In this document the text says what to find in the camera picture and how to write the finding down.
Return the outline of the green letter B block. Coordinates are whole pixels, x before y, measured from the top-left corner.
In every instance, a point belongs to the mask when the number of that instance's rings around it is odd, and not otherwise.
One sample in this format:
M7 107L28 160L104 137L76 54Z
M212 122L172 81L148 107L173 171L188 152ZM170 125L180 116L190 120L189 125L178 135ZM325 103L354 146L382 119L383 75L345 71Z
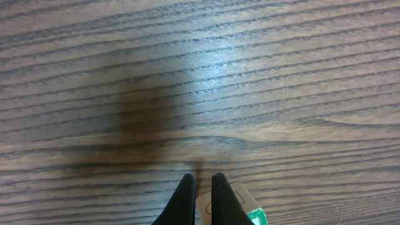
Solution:
M249 191L239 181L230 183L243 210L255 225L268 225L268 219L262 207L251 196ZM211 225L212 206L211 192L202 194L196 198L196 211L199 213L200 224Z

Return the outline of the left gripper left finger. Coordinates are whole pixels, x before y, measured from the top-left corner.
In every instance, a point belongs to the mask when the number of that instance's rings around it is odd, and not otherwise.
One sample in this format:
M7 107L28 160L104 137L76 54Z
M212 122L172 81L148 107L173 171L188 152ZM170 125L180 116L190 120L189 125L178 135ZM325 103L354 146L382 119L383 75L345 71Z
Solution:
M196 180L185 174L166 207L152 225L194 225Z

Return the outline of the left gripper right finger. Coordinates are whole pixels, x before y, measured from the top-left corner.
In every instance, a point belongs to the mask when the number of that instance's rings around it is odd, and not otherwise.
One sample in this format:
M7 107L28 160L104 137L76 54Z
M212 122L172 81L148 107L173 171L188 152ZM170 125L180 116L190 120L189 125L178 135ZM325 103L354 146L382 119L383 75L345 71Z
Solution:
M212 225L253 225L223 173L212 176Z

